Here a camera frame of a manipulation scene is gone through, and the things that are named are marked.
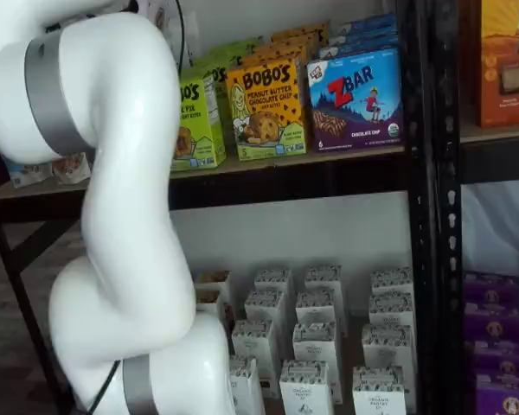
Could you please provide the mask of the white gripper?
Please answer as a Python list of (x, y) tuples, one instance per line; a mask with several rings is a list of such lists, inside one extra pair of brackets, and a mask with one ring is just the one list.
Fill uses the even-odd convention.
[(163, 34), (169, 31), (170, 21), (177, 19), (176, 2), (171, 0), (137, 0), (138, 14), (145, 16)]

